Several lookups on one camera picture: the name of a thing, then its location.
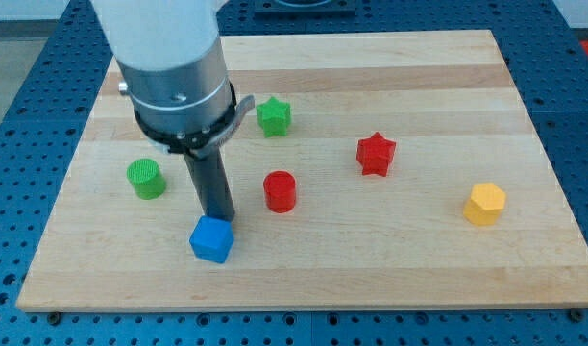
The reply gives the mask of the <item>black clamp ring with lever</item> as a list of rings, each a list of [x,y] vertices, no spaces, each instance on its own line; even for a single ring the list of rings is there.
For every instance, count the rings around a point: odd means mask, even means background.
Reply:
[[[222,117],[208,127],[195,133],[168,134],[151,128],[138,110],[134,110],[135,121],[149,141],[165,154],[186,154],[194,160],[203,160],[219,151],[240,127],[245,115],[255,107],[255,97],[248,95],[240,101],[235,98],[230,84],[232,102]]]

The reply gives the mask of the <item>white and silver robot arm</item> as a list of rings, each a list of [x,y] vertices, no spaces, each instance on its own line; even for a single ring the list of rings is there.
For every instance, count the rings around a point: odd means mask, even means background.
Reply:
[[[205,215],[235,216],[220,148],[254,107],[237,99],[216,0],[92,0],[141,132],[184,157]]]

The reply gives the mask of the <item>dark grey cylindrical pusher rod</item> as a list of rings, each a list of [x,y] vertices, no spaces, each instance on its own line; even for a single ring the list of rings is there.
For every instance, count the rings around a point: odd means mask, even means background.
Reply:
[[[221,152],[200,159],[184,154],[184,159],[204,215],[233,221],[235,209]]]

